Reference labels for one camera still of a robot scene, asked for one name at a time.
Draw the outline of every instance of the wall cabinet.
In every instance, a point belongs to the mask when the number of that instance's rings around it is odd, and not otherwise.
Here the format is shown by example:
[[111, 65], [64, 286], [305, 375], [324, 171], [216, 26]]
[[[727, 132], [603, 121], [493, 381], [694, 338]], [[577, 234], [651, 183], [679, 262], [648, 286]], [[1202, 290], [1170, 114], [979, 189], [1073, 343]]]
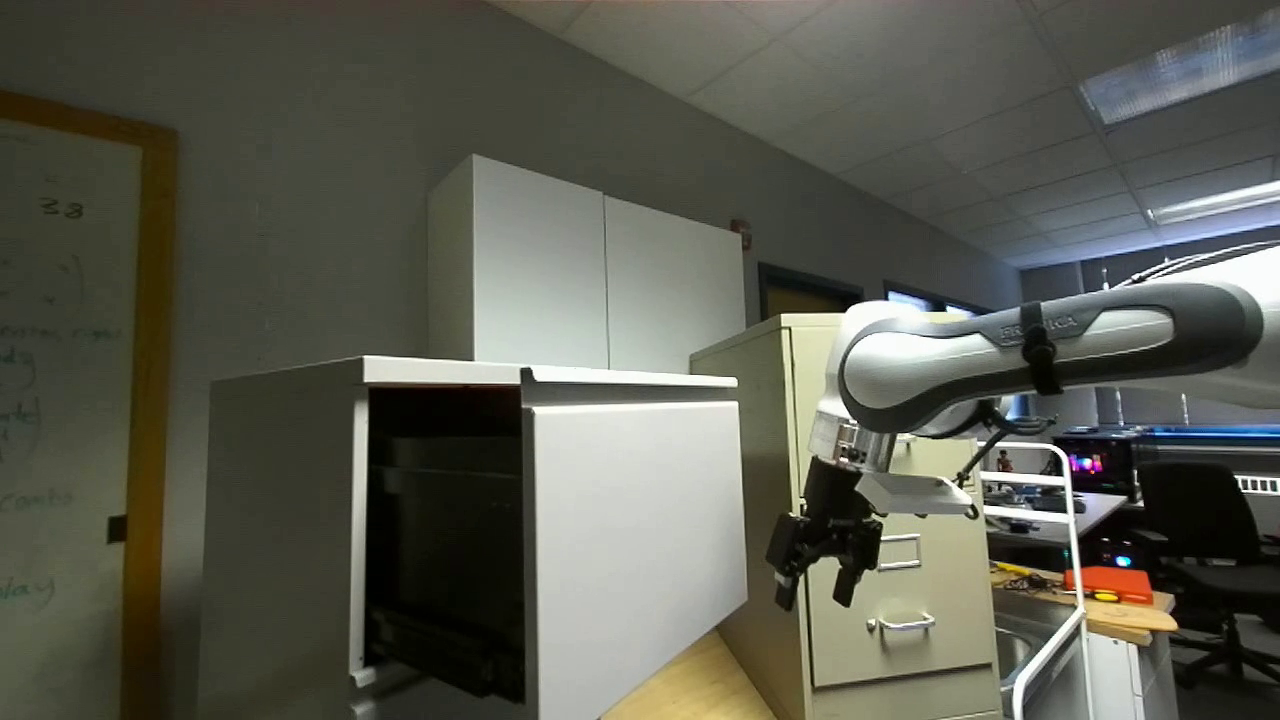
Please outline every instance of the wall cabinet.
[[[888, 514], [878, 571], [851, 608], [831, 601], [834, 560], [807, 568], [795, 611], [777, 608], [762, 548], [799, 506], [807, 429], [841, 316], [768, 320], [690, 357], [694, 371], [741, 381], [746, 604], [724, 640], [779, 720], [1000, 714], [989, 538], [979, 520]], [[894, 470], [956, 470], [974, 442], [905, 442]]]
[[745, 328], [736, 232], [468, 157], [428, 208], [428, 357], [685, 371]]
[[598, 714], [745, 601], [733, 390], [402, 357], [220, 381], [200, 714]]

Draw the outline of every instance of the fluorescent light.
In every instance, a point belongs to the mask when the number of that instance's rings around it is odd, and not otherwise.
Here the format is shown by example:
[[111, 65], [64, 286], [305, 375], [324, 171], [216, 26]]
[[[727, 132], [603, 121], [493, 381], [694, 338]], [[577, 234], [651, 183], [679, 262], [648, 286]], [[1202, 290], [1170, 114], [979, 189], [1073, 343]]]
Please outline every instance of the fluorescent light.
[[1220, 196], [1194, 196], [1189, 203], [1146, 208], [1146, 221], [1151, 225], [1183, 225], [1183, 221], [1243, 213], [1243, 208], [1261, 208], [1261, 203], [1276, 203], [1276, 199], [1280, 199], [1280, 179], [1266, 179], [1266, 183], [1249, 183], [1249, 189], [1233, 189]]
[[1091, 77], [1080, 85], [1080, 94], [1104, 124], [1121, 124], [1276, 68], [1280, 11], [1270, 9], [1256, 23], [1229, 23], [1193, 43]]

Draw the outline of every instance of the open cabinet door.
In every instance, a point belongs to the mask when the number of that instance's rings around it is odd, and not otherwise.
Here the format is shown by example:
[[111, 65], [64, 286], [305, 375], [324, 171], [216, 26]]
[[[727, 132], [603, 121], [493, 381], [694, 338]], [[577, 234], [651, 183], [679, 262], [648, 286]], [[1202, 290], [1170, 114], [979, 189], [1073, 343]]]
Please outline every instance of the open cabinet door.
[[745, 604], [736, 399], [534, 388], [524, 411], [529, 700], [598, 714]]

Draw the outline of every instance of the wooden floor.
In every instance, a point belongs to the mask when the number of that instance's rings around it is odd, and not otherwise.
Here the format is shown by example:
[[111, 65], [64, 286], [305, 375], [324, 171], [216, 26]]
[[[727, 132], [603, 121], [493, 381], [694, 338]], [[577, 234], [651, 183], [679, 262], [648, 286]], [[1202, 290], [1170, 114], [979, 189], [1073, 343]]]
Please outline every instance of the wooden floor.
[[661, 667], [633, 695], [611, 703], [603, 720], [770, 720], [768, 703], [727, 652], [727, 645], [707, 633], [686, 652], [679, 652], [668, 667]]

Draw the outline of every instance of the whiteboard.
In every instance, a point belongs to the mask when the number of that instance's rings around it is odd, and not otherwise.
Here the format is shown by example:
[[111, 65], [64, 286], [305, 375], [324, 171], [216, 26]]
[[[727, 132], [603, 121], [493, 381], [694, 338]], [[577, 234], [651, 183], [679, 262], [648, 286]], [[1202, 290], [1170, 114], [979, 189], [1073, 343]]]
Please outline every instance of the whiteboard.
[[30, 720], [160, 707], [141, 652], [160, 628], [163, 415], [135, 375], [163, 369], [170, 213], [152, 213], [149, 135], [0, 94], [0, 711]]

